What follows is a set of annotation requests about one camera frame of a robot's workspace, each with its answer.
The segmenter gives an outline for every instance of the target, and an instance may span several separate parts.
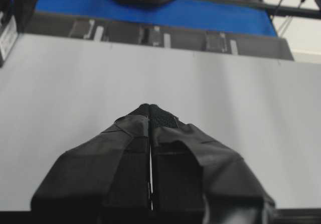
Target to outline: white table surface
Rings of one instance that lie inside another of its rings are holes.
[[[141,103],[240,152],[279,208],[321,207],[321,65],[23,35],[0,68],[0,210]]]

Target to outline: black fabric cover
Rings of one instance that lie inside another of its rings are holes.
[[[124,223],[149,210],[148,120],[128,115],[58,158],[32,198],[44,222]]]
[[[237,152],[143,104],[60,156],[31,206],[41,223],[261,224],[274,202]]]
[[[178,124],[158,126],[152,131],[153,176],[158,178],[154,197],[159,215],[179,213],[184,219],[193,210],[194,223],[269,223],[274,202],[243,158],[194,125],[185,125],[171,114],[166,116],[169,120],[163,123]],[[181,144],[189,151],[183,150]]]

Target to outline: blue panel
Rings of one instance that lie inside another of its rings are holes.
[[[276,36],[265,11],[201,0],[174,0],[154,8],[114,0],[38,0],[37,10],[120,21]]]

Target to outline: black metal frame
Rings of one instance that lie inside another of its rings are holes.
[[[254,2],[254,1],[235,1],[235,0],[207,0],[212,2],[221,2],[226,4],[233,4],[239,6],[246,6],[251,8],[256,8],[260,10],[265,10],[269,15],[275,14],[275,9],[277,5],[265,4],[263,2]],[[15,7],[15,16],[18,25],[18,31],[23,32],[25,27],[30,20],[37,0],[14,0]],[[306,8],[294,8],[294,7],[283,7],[280,6],[277,13],[277,16],[294,16],[294,17],[303,17],[311,19],[321,19],[321,11],[306,9]]]

